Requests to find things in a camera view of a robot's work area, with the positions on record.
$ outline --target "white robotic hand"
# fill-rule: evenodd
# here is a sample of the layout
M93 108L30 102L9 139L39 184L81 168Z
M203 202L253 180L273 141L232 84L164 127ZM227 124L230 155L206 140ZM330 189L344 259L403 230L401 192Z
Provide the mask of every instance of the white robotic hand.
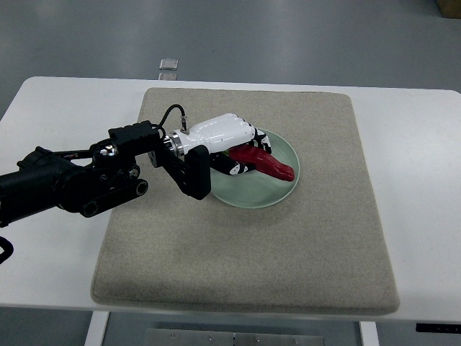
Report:
M223 154L223 151L245 143L264 149L268 154L272 152L266 133L231 113L196 124L189 130L183 125L182 130L175 130L165 137L165 144L180 158L196 146L206 146L210 152L210 166L229 175L254 169L251 164L234 161Z
M177 136L180 145L176 146L181 154L200 144L207 147L210 154L226 151L233 146L253 142L259 148L271 153L269 137L241 117L227 113L192 126L188 131L175 130L173 142Z

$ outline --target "red object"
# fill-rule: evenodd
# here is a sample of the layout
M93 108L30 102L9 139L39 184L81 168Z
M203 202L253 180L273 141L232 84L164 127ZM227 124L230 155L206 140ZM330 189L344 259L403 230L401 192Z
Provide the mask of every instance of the red object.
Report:
M243 164L254 164L256 170L271 177L292 182L295 171L290 166L277 161L271 154L255 146L244 144L229 149L229 157Z

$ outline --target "mat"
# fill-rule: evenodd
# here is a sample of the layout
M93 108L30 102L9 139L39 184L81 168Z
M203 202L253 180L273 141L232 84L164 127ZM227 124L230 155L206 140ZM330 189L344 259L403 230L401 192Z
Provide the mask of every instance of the mat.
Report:
M323 92L149 89L139 121L235 113L285 138L297 187L261 209L181 194L147 155L149 191L112 211L97 303L185 311L386 314L399 300L351 100ZM179 112L165 124L180 128Z

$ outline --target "green plate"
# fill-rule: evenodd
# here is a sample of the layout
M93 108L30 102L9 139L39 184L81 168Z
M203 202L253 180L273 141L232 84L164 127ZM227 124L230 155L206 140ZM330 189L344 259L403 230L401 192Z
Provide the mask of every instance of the green plate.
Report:
M240 208L264 208L286 198L300 176L300 160L285 139L263 130L271 141L272 155L295 170L295 180L286 182L258 171L225 175L211 169L211 193L223 202Z

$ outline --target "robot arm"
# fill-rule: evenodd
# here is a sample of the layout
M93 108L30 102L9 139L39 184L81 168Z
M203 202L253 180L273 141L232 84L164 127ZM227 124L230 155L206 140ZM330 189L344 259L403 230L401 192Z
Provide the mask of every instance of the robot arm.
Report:
M163 128L174 109L181 110L182 129L169 136ZM251 171L222 153L248 143L266 152L266 134L234 114L225 114L187 129L184 109L172 105L161 122L148 121L109 130L109 138L89 150L52 152L37 147L18 162L19 171L0 176L0 227L53 206L89 218L144 195L135 157L148 153L186 195L203 199L211 191L210 167L224 174ZM74 160L92 159L85 167Z
M0 176L0 227L58 206L92 217L144 195L135 157L154 152L181 191L198 200L211 190L210 159L198 145L178 159L148 121L109 130L110 138L86 151L52 152L40 147L18 162L19 171ZM82 167L72 161L92 158Z

